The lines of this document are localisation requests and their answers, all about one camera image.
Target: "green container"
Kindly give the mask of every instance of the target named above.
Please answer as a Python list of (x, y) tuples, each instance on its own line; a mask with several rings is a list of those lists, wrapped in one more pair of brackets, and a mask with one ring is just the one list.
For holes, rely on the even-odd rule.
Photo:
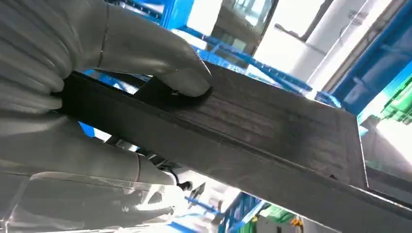
[(384, 119), (392, 119), (408, 125), (412, 122), (412, 75), (401, 84), (381, 112)]

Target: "dark metal sheet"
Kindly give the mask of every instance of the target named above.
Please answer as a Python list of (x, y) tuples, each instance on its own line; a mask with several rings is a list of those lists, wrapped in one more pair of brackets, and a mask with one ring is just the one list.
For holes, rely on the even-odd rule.
[(156, 79), (131, 96), (72, 74), (60, 112), (340, 231), (412, 226), (406, 208), (345, 185), (365, 188), (354, 116), (209, 68), (213, 90), (199, 99)]

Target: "protective cover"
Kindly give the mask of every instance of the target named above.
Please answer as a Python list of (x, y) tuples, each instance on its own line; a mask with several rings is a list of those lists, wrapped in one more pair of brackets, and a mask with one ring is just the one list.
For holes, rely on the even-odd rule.
[(3, 212), (6, 232), (141, 228), (168, 222), (184, 202), (175, 185), (62, 172), (37, 173), (15, 186), (9, 211)]

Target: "bright light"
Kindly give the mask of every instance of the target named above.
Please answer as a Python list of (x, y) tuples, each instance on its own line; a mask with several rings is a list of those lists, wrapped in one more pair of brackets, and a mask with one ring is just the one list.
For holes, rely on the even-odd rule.
[(411, 138), (412, 125), (405, 125), (394, 120), (383, 120), (376, 128), (412, 165)]
[(318, 94), (317, 91), (311, 90), (310, 92), (305, 94), (305, 97), (309, 100), (314, 100), (316, 98), (316, 95)]

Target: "blue steel frame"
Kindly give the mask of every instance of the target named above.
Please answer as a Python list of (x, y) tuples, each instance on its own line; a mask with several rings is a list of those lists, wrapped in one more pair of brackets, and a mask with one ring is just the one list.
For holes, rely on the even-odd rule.
[[(360, 114), (412, 60), (411, 15), (412, 0), (409, 0), (332, 90), (347, 111)], [(391, 88), (396, 87), (391, 85), (385, 91)]]

